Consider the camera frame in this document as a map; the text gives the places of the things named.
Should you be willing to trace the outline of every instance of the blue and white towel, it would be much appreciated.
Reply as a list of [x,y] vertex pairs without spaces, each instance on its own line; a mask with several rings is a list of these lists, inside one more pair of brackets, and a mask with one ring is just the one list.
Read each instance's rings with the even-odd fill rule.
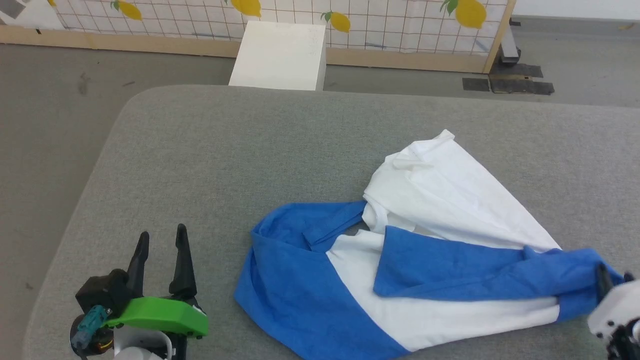
[[289,204],[252,231],[235,298],[305,359],[390,359],[596,306],[598,254],[560,250],[448,131],[388,156],[365,199]]

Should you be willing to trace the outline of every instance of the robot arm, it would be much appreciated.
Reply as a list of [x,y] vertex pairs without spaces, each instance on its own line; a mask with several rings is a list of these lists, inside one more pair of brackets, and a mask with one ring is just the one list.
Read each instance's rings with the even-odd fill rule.
[[604,264],[596,270],[600,303],[589,315],[592,334],[607,343],[608,360],[640,360],[640,281],[629,273],[613,286]]
[[69,342],[81,358],[113,348],[116,360],[186,360],[188,338],[207,335],[209,321],[197,293],[187,228],[179,224],[178,255],[167,297],[143,296],[149,234],[140,235],[127,271],[90,277],[76,293],[84,314],[71,326]]

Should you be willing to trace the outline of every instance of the lemon pattern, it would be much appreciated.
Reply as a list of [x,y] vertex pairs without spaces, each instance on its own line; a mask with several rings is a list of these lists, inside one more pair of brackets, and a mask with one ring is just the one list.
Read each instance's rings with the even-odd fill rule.
[[351,21],[346,17],[343,13],[339,12],[328,12],[322,13],[320,15],[320,19],[324,17],[324,21],[331,22],[331,25],[337,31],[341,31],[343,33],[348,33],[351,29]]
[[262,16],[260,14],[262,6],[259,0],[231,0],[231,5],[233,5],[237,11],[247,16]]
[[456,10],[456,20],[466,28],[480,29],[486,19],[486,9],[477,0],[445,0],[440,11],[447,7],[449,15]]
[[121,0],[112,1],[111,7],[118,10],[119,12],[122,12],[123,15],[125,15],[130,19],[142,20],[142,14],[140,13],[140,10],[138,10],[138,8],[135,5],[129,4],[126,1],[121,1]]

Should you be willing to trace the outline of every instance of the wooden frame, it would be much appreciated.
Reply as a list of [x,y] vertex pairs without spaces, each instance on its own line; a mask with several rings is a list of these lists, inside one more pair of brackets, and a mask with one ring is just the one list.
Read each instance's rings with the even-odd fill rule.
[[[386,67],[395,69],[475,72],[487,74],[495,61],[500,40],[509,26],[515,0],[509,0],[489,56],[455,54],[397,53],[358,49],[327,48],[326,61],[331,65]],[[84,49],[142,51],[149,53],[188,54],[235,58],[239,42],[191,38],[108,35],[67,30],[35,30],[19,26],[0,26],[0,43],[76,47]]]

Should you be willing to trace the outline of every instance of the gray fabric surface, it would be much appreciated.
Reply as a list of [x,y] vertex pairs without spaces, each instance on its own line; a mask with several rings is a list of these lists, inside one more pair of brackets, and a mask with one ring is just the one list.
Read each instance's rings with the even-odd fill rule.
[[[166,295],[183,222],[210,319],[189,360],[295,358],[232,298],[249,230],[287,202],[360,199],[384,156],[442,129],[564,249],[593,247],[640,274],[640,110],[170,86],[137,95],[116,121],[43,285],[25,356],[72,358],[74,293],[89,275],[125,268],[143,230],[151,234],[145,294]],[[605,352],[580,319],[407,358],[599,360]]]

